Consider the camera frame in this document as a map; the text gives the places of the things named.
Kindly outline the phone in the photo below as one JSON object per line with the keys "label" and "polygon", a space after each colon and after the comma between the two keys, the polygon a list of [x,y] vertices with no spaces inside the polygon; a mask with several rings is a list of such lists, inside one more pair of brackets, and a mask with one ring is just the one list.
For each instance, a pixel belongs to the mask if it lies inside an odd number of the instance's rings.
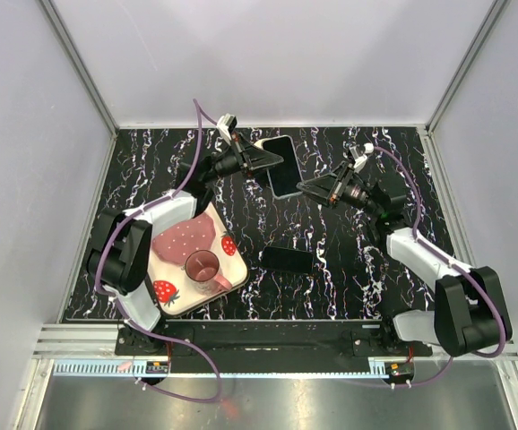
{"label": "phone", "polygon": [[283,162],[267,171],[273,198],[282,200],[301,195],[298,183],[302,181],[298,158],[290,136],[264,139],[263,149],[283,158]]}

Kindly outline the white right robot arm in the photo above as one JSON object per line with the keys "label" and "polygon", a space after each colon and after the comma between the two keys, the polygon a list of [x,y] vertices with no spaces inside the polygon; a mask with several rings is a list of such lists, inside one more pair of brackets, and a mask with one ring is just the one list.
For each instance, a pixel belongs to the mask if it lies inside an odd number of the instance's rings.
{"label": "white right robot arm", "polygon": [[397,174],[373,183],[343,161],[333,172],[298,183],[307,197],[328,208],[340,203],[363,211],[373,245],[406,266],[433,292],[431,311],[407,310],[379,332],[384,352],[399,355],[412,341],[441,347],[449,356],[495,357],[513,329],[500,278],[488,266],[474,268],[427,241],[410,225],[407,191]]}

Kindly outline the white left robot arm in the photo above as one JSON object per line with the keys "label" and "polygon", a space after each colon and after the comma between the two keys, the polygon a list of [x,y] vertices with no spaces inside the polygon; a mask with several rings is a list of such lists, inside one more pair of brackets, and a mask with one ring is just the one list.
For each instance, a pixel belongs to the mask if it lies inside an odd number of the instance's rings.
{"label": "white left robot arm", "polygon": [[152,238],[203,213],[213,197],[210,182],[237,172],[254,176],[284,161],[238,132],[226,140],[228,148],[222,153],[203,157],[198,138],[194,161],[180,164],[169,192],[136,209],[104,210],[92,228],[84,267],[95,291],[114,301],[125,323],[136,330],[134,344],[145,354],[159,353],[166,342],[166,333],[156,327],[161,310],[146,285]]}

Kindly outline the cream ceramic bowl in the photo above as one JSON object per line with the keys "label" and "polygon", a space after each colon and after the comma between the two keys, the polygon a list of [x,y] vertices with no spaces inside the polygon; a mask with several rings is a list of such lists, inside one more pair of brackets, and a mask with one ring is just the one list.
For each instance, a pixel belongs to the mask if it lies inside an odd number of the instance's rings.
{"label": "cream ceramic bowl", "polygon": [[261,140],[256,141],[256,142],[254,143],[254,146],[255,146],[256,148],[261,149],[261,150],[265,150],[264,145],[265,145],[265,143],[266,143],[266,142],[267,142],[267,139],[261,139]]}

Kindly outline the black smartphone on table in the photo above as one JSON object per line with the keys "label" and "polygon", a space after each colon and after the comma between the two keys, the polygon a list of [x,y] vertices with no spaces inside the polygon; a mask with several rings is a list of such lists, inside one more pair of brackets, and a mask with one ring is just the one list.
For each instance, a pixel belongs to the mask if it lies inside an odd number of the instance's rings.
{"label": "black smartphone on table", "polygon": [[314,257],[307,251],[291,248],[266,246],[261,256],[262,267],[271,271],[296,274],[310,274]]}

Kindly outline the pink dotted plate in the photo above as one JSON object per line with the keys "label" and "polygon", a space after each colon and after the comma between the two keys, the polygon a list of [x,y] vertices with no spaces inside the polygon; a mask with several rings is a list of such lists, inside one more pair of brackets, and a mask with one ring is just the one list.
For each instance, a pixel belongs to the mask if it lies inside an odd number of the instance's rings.
{"label": "pink dotted plate", "polygon": [[214,221],[203,213],[181,221],[151,241],[151,250],[162,262],[182,266],[197,251],[209,251],[216,237]]}

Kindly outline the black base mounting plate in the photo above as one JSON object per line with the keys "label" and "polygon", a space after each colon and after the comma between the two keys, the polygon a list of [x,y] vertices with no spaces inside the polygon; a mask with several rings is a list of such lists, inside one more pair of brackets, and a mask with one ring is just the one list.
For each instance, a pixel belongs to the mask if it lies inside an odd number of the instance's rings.
{"label": "black base mounting plate", "polygon": [[354,357],[430,357],[420,342],[396,340],[380,320],[168,320],[155,332],[208,353],[329,352]]}

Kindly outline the white strawberry tray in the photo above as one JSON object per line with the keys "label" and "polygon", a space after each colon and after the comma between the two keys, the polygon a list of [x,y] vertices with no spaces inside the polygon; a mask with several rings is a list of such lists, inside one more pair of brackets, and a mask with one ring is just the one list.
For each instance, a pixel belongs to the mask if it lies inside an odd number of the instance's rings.
{"label": "white strawberry tray", "polygon": [[151,241],[148,279],[162,312],[187,314],[244,285],[248,268],[213,205]]}

